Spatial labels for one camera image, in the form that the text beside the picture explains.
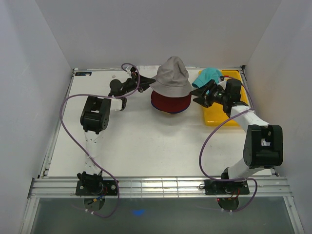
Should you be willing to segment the teal hat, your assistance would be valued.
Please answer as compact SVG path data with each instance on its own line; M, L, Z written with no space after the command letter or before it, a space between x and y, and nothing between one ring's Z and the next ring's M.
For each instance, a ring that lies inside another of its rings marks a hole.
M192 86L194 88L201 88L210 80L214 80L216 83L220 83L222 76L223 74L220 70L215 68L206 68L200 72L197 78L193 81Z

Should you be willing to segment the grey cap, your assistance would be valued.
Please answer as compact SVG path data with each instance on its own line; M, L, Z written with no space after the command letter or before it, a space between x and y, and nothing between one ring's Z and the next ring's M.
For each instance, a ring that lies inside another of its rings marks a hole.
M150 87L165 97L186 97L192 90L189 73L178 56L172 56L162 64L153 79L155 82Z

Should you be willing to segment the dark red bucket hat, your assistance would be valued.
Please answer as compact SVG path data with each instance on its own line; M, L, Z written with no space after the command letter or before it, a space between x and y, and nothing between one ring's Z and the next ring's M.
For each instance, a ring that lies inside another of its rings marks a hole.
M164 111L176 112L190 106L191 95L185 97L166 97L155 91L151 93L151 105Z

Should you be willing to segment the blue bucket hat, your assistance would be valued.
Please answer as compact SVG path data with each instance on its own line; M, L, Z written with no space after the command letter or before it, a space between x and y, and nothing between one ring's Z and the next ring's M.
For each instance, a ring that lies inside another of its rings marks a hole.
M160 112L167 113L167 114L171 114L171 115L180 114L180 113L182 113L182 112L184 112L184 111L187 110L187 108L186 108L186 109L179 110L179 111L176 111L176 112L168 112L168 111L164 111L164 110L161 110L161 109L159 109L159 108L156 108L155 106L153 106L153 108L156 109L156 110L158 110L158 111L160 111Z

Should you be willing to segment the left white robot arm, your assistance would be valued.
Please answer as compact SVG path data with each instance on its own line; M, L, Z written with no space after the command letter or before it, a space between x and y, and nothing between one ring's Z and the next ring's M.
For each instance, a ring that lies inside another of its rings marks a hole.
M156 81L153 78L139 77L137 72L131 72L130 76L125 82L112 80L108 98L89 96L82 110L80 123L84 130L85 149L88 153L84 171L77 176L93 195L98 195L103 190L102 169L93 161L103 154L104 131L109 124L110 112L124 110L127 103L126 94L136 89L142 93Z

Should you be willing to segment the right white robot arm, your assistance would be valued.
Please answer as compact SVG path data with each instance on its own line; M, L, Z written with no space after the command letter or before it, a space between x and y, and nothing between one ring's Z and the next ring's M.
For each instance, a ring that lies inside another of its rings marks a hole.
M224 86L210 80L204 86L190 92L194 102L209 108L214 103L222 105L228 119L219 124L207 137L230 120L235 120L246 133L243 156L235 165L226 168L220 181L221 190L231 194L238 188L238 182L249 179L264 169L271 169L283 163L283 130L262 120L247 103L241 101L240 80L229 78Z

